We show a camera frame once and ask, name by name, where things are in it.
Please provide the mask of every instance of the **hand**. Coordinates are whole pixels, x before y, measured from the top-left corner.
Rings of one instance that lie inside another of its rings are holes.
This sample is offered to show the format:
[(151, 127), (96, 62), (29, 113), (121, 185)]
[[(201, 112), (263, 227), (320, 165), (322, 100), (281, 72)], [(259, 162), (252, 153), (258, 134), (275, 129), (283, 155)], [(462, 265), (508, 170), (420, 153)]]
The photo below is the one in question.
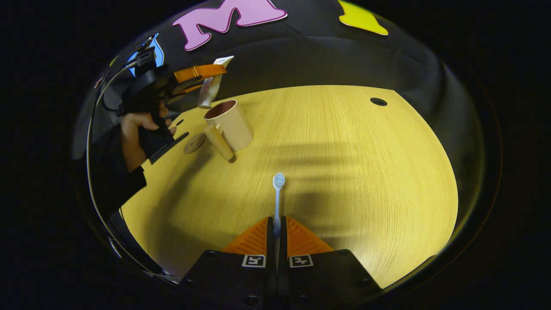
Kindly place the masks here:
[[(169, 113), (169, 110), (165, 107), (164, 103), (161, 101), (159, 103), (159, 116), (165, 117)], [(165, 121), (166, 126), (172, 124), (172, 120), (168, 119)], [(126, 168), (128, 172), (134, 171), (142, 165), (147, 157), (145, 156), (145, 151), (142, 146), (139, 144), (138, 128), (143, 126), (148, 130), (157, 130), (159, 126), (153, 122), (150, 113), (128, 113), (126, 114), (121, 121), (121, 144), (122, 144), (122, 153), (125, 157)], [(174, 135), (176, 132), (176, 127), (170, 129), (170, 133)]]

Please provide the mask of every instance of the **toothbrush handle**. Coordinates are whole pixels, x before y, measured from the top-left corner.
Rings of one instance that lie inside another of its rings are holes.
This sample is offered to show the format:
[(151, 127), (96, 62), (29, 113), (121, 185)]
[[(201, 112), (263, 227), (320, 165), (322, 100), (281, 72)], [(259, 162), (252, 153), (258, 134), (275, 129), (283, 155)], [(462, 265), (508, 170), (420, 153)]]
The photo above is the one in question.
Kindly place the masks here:
[(281, 219), (279, 218), (279, 190), (275, 191), (275, 216), (274, 216), (274, 235), (278, 236), (281, 231)]

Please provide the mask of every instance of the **beige mug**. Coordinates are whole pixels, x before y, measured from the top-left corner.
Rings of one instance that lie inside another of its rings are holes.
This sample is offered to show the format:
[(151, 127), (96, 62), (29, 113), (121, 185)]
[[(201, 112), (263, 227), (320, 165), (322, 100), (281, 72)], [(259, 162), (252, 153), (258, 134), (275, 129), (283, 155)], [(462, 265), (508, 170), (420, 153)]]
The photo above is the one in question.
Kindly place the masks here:
[(226, 160), (232, 159), (234, 152), (252, 142), (254, 133), (251, 124), (235, 99), (215, 105), (204, 119), (208, 124), (204, 129), (205, 135)]

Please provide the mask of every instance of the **dark background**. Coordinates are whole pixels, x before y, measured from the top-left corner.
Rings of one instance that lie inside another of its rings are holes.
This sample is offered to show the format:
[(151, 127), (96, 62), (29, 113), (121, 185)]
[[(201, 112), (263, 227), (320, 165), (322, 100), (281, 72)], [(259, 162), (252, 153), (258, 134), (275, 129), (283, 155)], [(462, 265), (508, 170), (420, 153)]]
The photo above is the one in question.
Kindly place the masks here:
[[(15, 183), (6, 194), (13, 193), (16, 203), (4, 207), (8, 308), (176, 305), (100, 246), (80, 215), (70, 179), (72, 126), (84, 92), (120, 48), (190, 5), (152, 3), (23, 1), (6, 9), (14, 33), (6, 62), (15, 66), (8, 89), (13, 100), (4, 102), (6, 119), (14, 123), (6, 165)], [(437, 53), (447, 46), (461, 55), (488, 91), (503, 136), (503, 179), (486, 225), (445, 271), (394, 308), (543, 304), (549, 243), (540, 153), (549, 126), (544, 8), (536, 1), (394, 0), (366, 7)]]

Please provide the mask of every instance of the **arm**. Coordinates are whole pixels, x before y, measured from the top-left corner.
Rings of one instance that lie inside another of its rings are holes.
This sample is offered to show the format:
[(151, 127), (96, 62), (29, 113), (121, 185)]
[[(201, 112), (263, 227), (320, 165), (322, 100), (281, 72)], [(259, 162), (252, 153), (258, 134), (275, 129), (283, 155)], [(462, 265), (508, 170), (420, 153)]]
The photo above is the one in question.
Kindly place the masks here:
[[(168, 109), (160, 105), (159, 116)], [(90, 172), (94, 197), (103, 215), (118, 210), (130, 197), (146, 186), (141, 165), (147, 159), (139, 144), (138, 128), (156, 130), (149, 113), (129, 113), (120, 124), (101, 136), (90, 149)]]

